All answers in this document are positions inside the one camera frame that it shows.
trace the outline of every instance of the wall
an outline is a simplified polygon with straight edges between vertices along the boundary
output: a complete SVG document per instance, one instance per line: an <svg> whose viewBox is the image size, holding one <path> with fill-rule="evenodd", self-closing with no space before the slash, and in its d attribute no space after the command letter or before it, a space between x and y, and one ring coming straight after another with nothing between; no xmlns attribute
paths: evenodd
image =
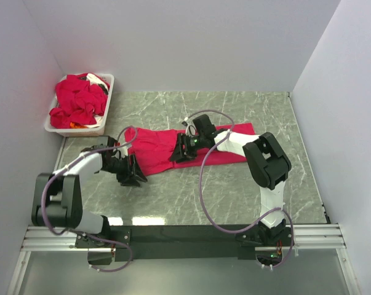
<svg viewBox="0 0 371 295"><path fill-rule="evenodd" d="M371 294L371 1L341 1L293 105L327 211Z"/></svg>
<svg viewBox="0 0 371 295"><path fill-rule="evenodd" d="M10 282L36 175L53 169L61 138L43 120L62 76L21 1L0 1L0 294Z"/></svg>
<svg viewBox="0 0 371 295"><path fill-rule="evenodd" d="M290 91L339 0L25 0L66 73L125 90Z"/></svg>

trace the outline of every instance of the red fabric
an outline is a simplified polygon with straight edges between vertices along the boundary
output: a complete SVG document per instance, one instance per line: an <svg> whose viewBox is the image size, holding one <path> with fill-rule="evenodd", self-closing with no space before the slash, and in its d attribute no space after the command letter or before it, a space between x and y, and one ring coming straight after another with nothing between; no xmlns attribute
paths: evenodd
<svg viewBox="0 0 371 295"><path fill-rule="evenodd" d="M217 129L230 128L230 125L218 126ZM248 135L254 135L251 123L236 124L233 131ZM195 160L185 163L170 162L169 157L175 149L177 133L184 130L152 131L137 128L137 138L129 148L130 154L135 154L137 162L145 176L160 173L172 168L185 168L201 166L208 149L200 149ZM132 129L125 131L125 140L130 141L135 132ZM207 159L206 165L221 165L245 162L245 157L232 154L231 152L213 151Z"/></svg>
<svg viewBox="0 0 371 295"><path fill-rule="evenodd" d="M55 128L70 128L70 122L80 125L96 124L94 115L105 112L107 95L99 85L90 85L88 80L80 80L88 73L67 75L55 86L59 107L50 111L50 123Z"/></svg>

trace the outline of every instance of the marble tabletop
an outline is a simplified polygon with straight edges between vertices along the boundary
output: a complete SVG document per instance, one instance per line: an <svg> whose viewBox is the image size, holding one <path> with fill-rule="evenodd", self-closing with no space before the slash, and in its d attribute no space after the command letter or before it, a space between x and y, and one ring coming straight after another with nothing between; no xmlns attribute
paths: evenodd
<svg viewBox="0 0 371 295"><path fill-rule="evenodd" d="M285 185L285 208L293 221L326 223L316 183L286 92L126 92L113 94L105 134L117 137L128 125L152 130L182 129L183 119L201 109L217 109L236 123L251 122L257 134L275 135L292 162ZM213 124L226 118L208 114ZM75 159L94 138L67 138L59 167ZM84 209L117 218L118 224L209 224L199 203L199 167L168 170L141 187L121 187L115 175L100 172L82 187ZM260 191L248 165L206 167L203 196L220 224L246 224L259 216Z"/></svg>

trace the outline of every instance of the pile of clothes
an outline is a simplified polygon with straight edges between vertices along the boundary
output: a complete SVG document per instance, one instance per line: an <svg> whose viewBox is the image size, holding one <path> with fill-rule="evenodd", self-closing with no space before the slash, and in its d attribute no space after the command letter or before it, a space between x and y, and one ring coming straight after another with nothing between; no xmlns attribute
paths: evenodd
<svg viewBox="0 0 371 295"><path fill-rule="evenodd" d="M102 124L109 84L92 73L67 75L55 86L58 106L50 111L55 128L94 128Z"/></svg>

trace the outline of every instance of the gray marble surface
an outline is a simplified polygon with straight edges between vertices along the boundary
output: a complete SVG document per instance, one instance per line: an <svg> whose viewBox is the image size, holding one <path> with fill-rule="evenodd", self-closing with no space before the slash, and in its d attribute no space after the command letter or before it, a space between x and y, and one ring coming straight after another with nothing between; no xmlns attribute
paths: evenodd
<svg viewBox="0 0 371 295"><path fill-rule="evenodd" d="M182 129L185 116L217 109L236 123L251 122L257 134L273 133L292 162L285 185L285 207L295 223L325 223L290 99L285 92L127 92L113 95L105 134L117 137L128 125L152 130ZM209 114L215 125L228 121ZM60 167L76 158L94 138L67 138ZM206 167L203 196L220 224L245 224L259 216L260 191L246 163ZM208 224L199 203L199 167L169 170L148 177L142 187L121 187L114 175L100 172L82 187L84 208L124 224Z"/></svg>

